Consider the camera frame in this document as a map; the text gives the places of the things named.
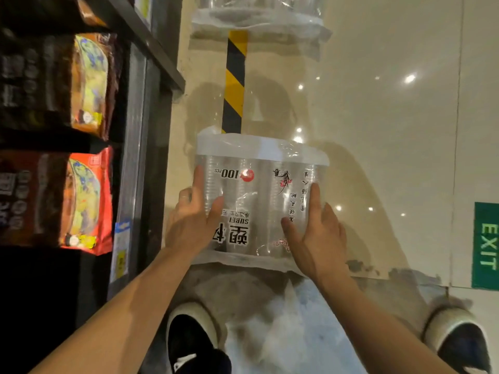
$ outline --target tile grout line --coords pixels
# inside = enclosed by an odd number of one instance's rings
[[[454,216],[456,213],[456,168],[457,168],[457,151],[458,151],[458,129],[459,129],[459,96],[461,94],[461,65],[463,62],[463,30],[465,22],[465,0],[461,0],[461,29],[459,32],[459,62],[458,62],[458,94],[457,94],[457,110],[456,110],[456,138],[454,142],[454,178],[452,182],[452,215],[451,215],[451,235],[454,230]],[[449,287],[452,287],[452,258],[453,250],[452,243],[450,249],[450,281]]]

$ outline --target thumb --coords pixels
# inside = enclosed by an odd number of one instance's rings
[[[220,222],[221,218],[221,211],[223,208],[224,208],[224,197],[222,196],[217,197],[213,201],[212,207],[209,210],[209,214],[206,219],[206,225],[210,230],[215,231],[216,228],[218,227],[218,223]]]
[[[283,232],[284,236],[286,236],[287,243],[290,246],[291,251],[293,251],[300,245],[300,233],[296,229],[295,224],[287,217],[281,219],[281,226],[283,227]]]

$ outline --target forearm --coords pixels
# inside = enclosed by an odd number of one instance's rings
[[[142,274],[32,373],[137,373],[189,266],[190,257],[161,251]]]
[[[318,288],[370,374],[456,374],[398,320],[371,302],[348,275],[341,280],[323,279]]]

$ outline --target left hand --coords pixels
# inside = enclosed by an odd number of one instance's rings
[[[211,241],[218,228],[224,207],[222,196],[215,199],[208,216],[203,198],[203,168],[194,169],[191,188],[179,193],[179,202],[170,212],[166,225],[165,250],[178,250],[192,260]]]

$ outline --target right hand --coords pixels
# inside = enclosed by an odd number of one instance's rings
[[[309,202],[308,225],[303,237],[289,218],[281,220],[296,265],[316,285],[332,276],[349,277],[345,264],[345,227],[338,221],[329,203],[321,210],[317,183],[313,183],[310,188]]]

